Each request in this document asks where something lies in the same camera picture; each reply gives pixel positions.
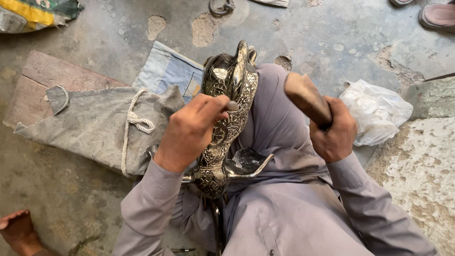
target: metal horse head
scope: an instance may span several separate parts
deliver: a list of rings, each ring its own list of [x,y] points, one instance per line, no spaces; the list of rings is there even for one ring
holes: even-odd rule
[[[237,110],[228,111],[229,119],[215,124],[212,141],[202,152],[189,181],[211,199],[220,198],[231,179],[253,179],[272,159],[250,148],[238,150],[228,159],[231,143],[241,133],[248,119],[258,87],[254,60],[256,50],[240,41],[235,56],[223,53],[204,63],[201,92],[210,96],[226,95],[237,102]]]

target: white rope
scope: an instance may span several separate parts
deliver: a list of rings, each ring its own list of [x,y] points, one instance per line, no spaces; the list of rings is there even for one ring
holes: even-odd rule
[[[131,100],[130,108],[128,109],[128,114],[126,115],[125,135],[123,136],[123,150],[121,152],[121,173],[123,173],[123,175],[126,177],[130,176],[128,173],[126,173],[126,147],[128,145],[128,132],[130,130],[130,124],[136,125],[139,131],[145,132],[147,134],[151,134],[155,129],[155,125],[150,120],[145,118],[139,119],[138,116],[133,112],[133,108],[136,105],[139,96],[143,92],[148,92],[148,89],[144,87],[136,93],[136,95]],[[141,123],[148,125],[148,129],[142,126]]]
[[[55,112],[54,115],[60,113],[63,109],[65,109],[69,105],[68,103],[70,102],[70,96],[68,95],[68,92],[65,90],[65,88],[58,84],[56,84],[55,86],[63,90],[63,92],[65,94],[65,104],[63,104],[63,106],[60,108],[60,110]]]

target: white plastic bag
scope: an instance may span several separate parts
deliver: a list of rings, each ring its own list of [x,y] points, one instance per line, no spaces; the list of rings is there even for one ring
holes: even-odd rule
[[[363,80],[349,82],[340,95],[358,125],[354,145],[381,144],[399,131],[411,117],[413,107],[396,92],[371,85]]]

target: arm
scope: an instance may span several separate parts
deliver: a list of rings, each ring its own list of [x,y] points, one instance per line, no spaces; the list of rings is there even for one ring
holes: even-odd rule
[[[162,236],[169,225],[183,170],[212,140],[214,123],[228,118],[229,98],[198,94],[169,118],[142,181],[121,202],[125,222],[113,256],[171,256]]]
[[[334,188],[368,250],[377,256],[439,255],[409,215],[392,204],[390,193],[360,165],[352,152],[357,124],[345,104],[336,98],[324,98],[333,115],[332,127],[322,131],[312,122],[310,137],[314,150],[326,161]]]
[[[366,174],[352,152],[327,164],[334,188],[353,227],[375,255],[439,255],[403,209],[392,204],[392,196]]]
[[[125,222],[117,237],[113,256],[173,255],[162,246],[182,182],[183,173],[174,173],[153,160],[142,181],[121,202]]]

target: sleeve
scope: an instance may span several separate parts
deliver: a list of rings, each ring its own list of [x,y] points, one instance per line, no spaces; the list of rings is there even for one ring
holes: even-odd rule
[[[392,204],[390,193],[368,176],[354,152],[327,168],[353,227],[370,252],[376,256],[439,256],[411,217]]]
[[[125,220],[113,256],[172,256],[162,245],[177,200],[183,173],[158,166],[153,159],[140,183],[121,202]]]

